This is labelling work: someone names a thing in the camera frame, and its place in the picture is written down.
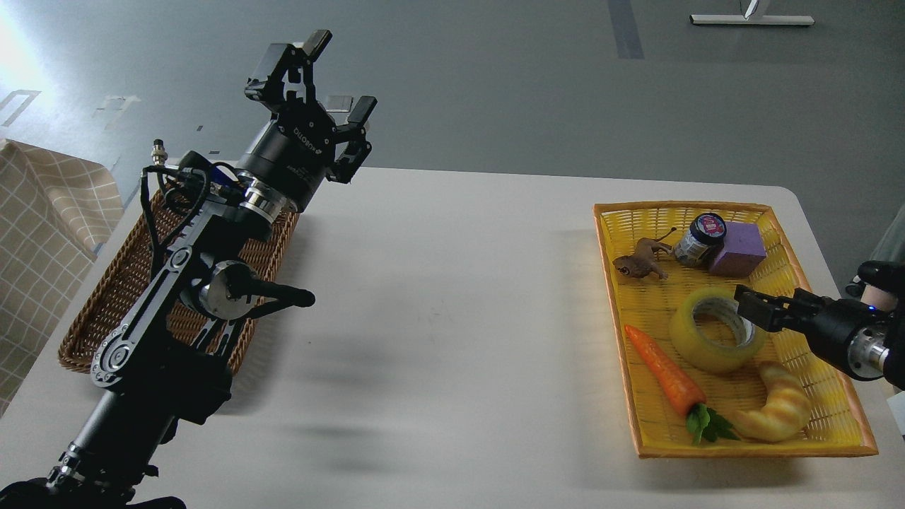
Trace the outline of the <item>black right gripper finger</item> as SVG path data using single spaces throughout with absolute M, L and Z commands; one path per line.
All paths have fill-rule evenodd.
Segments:
M 778 333 L 789 329 L 800 332 L 800 318 L 791 310 L 794 303 L 791 297 L 770 296 L 738 284 L 733 298 L 737 302 L 737 314 L 763 331 Z

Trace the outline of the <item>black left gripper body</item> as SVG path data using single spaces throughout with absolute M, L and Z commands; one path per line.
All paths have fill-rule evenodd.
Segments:
M 271 118 L 237 162 L 237 174 L 281 194 L 289 209 L 303 213 L 324 180 L 348 180 L 345 161 L 336 155 L 339 128 L 317 103 L 263 100 L 262 105 Z

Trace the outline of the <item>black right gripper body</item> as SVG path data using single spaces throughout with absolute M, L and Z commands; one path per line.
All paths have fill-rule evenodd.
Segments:
M 794 290 L 783 323 L 805 336 L 812 352 L 840 373 L 859 381 L 884 377 L 888 313 L 853 299 L 834 300 Z

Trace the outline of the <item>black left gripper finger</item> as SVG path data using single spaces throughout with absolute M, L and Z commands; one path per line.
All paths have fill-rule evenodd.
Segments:
M 366 122 L 378 104 L 374 96 L 363 95 L 346 117 L 346 123 L 337 127 L 331 136 L 334 145 L 345 143 L 342 154 L 327 167 L 326 178 L 330 182 L 348 184 L 372 151 L 366 139 Z
M 265 106 L 272 120 L 298 107 L 309 107 L 313 119 L 331 120 L 317 102 L 313 78 L 314 63 L 331 39 L 329 30 L 317 30 L 303 43 L 272 43 L 247 80 L 245 96 Z

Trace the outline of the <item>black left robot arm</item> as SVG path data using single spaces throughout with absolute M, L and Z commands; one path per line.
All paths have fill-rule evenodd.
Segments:
M 230 399 L 245 323 L 314 304 L 310 291 L 263 279 L 240 251 L 268 241 L 282 213 L 303 213 L 324 181 L 349 183 L 372 151 L 373 96 L 343 124 L 317 99 L 314 65 L 331 37 L 268 46 L 245 96 L 271 116 L 235 165 L 194 151 L 169 165 L 153 142 L 139 184 L 149 280 L 91 361 L 103 396 L 46 477 L 3 489 L 4 508 L 132 508 L 178 423 L 202 425 Z

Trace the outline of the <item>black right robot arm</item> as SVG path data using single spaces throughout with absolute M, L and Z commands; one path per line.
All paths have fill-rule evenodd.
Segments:
M 857 381 L 885 379 L 903 389 L 903 264 L 870 260 L 858 268 L 867 287 L 891 294 L 896 303 L 834 300 L 802 288 L 790 297 L 736 286 L 738 315 L 766 332 L 802 333 L 812 354 Z

